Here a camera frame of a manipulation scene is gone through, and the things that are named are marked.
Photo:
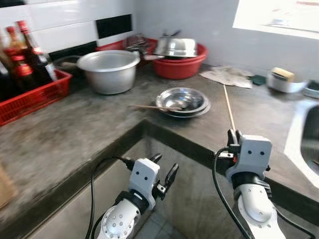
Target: wall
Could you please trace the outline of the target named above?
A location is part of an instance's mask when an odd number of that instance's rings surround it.
[[[17,20],[26,20],[36,42],[46,52],[97,41],[105,45],[133,34],[136,21],[134,2],[131,0],[25,0],[24,5],[2,7],[0,1],[0,34],[4,44],[9,38],[5,27]],[[122,18],[131,14],[130,26],[122,24]]]
[[[266,75],[275,66],[303,79],[319,78],[314,39],[232,28],[237,0],[136,0],[138,32],[158,38],[182,29],[209,49],[206,63],[232,65]]]

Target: aluminum pot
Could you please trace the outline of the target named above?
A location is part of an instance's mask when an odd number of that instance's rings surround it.
[[[112,95],[133,87],[139,53],[109,50],[82,56],[77,66],[85,71],[92,88],[100,94]]]

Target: utensil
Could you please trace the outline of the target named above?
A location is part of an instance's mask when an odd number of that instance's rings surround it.
[[[164,112],[164,114],[175,117],[175,118],[181,118],[181,119],[194,118],[194,117],[199,117],[199,116],[206,114],[210,110],[210,106],[211,106],[211,104],[208,103],[208,105],[205,109],[203,109],[202,111],[199,111],[197,113],[190,114],[190,115],[177,115],[176,113],[173,113],[173,112]]]
[[[205,109],[208,103],[208,98],[202,92],[185,87],[170,88],[156,98],[156,106],[180,107],[181,111],[174,110],[172,112],[181,115],[197,113]]]
[[[122,50],[89,53],[81,57],[77,66],[85,71],[93,89],[100,94],[112,95],[133,87],[139,54]]]
[[[173,57],[196,57],[197,44],[194,39],[162,36],[159,38],[155,55]]]
[[[76,62],[81,56],[66,56],[53,61],[54,66],[61,71],[66,71],[70,74],[77,74],[80,70]]]
[[[148,48],[150,44],[142,33],[129,36],[123,41],[123,47],[126,51],[139,52],[140,57],[146,61],[163,59],[164,56],[149,55]]]
[[[161,110],[168,110],[168,111],[182,110],[181,107],[160,107],[160,106],[141,106],[141,105],[131,105],[131,107],[144,108],[144,109],[161,109]]]
[[[181,30],[179,29],[179,30],[175,31],[172,35],[168,35],[166,33],[166,30],[165,30],[162,36],[177,36],[180,34],[180,32],[181,32]]]

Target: wooden board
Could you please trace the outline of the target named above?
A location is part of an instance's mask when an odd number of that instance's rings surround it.
[[[0,165],[0,208],[17,195],[17,189]]]

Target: sponge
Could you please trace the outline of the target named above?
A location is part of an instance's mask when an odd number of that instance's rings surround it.
[[[283,79],[282,77],[286,78],[285,80],[288,81],[288,82],[294,82],[295,81],[294,73],[286,71],[286,70],[284,70],[282,68],[275,67],[274,69],[271,70],[271,72],[273,74],[281,76],[281,79]]]

